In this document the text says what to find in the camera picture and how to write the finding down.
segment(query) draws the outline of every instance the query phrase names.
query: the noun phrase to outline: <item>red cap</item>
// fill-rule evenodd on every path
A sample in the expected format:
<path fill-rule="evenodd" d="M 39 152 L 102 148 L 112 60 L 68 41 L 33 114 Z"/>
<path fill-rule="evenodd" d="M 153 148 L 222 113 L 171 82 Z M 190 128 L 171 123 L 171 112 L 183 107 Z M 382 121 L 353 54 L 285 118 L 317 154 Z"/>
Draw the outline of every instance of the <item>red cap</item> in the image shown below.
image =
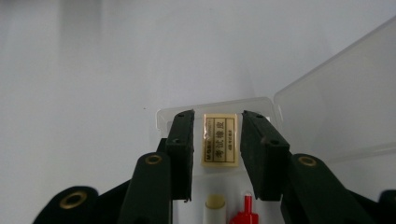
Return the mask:
<path fill-rule="evenodd" d="M 245 211 L 233 217 L 230 224 L 259 224 L 259 215 L 251 212 L 251 194 L 245 195 Z"/>

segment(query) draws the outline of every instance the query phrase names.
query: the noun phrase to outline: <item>white cylinder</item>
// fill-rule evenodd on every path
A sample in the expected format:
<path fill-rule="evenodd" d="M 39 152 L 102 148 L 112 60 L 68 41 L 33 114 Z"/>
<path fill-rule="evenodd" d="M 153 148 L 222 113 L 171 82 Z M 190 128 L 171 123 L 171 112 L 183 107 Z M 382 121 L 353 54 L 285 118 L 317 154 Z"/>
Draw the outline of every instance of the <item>white cylinder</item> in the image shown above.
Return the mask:
<path fill-rule="evenodd" d="M 218 194 L 207 196 L 203 224 L 226 224 L 225 207 L 224 196 Z"/>

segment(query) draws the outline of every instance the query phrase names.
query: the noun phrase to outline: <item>transparent plastic box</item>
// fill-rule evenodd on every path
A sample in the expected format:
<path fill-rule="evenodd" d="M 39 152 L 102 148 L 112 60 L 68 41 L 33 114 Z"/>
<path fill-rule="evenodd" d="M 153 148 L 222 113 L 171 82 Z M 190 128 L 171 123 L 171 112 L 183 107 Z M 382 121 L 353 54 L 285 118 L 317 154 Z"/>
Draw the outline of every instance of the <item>transparent plastic box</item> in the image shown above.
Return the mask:
<path fill-rule="evenodd" d="M 346 188 L 375 201 L 382 190 L 396 189 L 395 87 L 393 18 L 279 91 L 274 102 L 255 98 L 160 110 L 157 128 L 162 137 L 167 136 L 176 113 L 187 109 L 196 113 L 192 201 L 174 202 L 174 223 L 201 224 L 209 193 L 226 196 L 229 220 L 242 210 L 244 193 L 252 191 L 242 160 L 238 168 L 201 166 L 204 113 L 259 112 L 288 140 L 292 153 L 319 157 Z M 284 223 L 279 206 L 261 201 L 253 204 L 260 223 Z"/>

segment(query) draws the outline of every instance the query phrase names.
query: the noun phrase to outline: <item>label with chinese characters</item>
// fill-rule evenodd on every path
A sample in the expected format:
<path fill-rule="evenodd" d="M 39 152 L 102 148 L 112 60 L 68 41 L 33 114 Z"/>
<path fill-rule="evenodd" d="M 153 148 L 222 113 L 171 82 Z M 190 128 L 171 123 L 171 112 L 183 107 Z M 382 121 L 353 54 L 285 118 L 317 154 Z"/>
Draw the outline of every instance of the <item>label with chinese characters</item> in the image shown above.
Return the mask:
<path fill-rule="evenodd" d="M 236 114 L 205 114 L 202 165 L 238 166 Z"/>

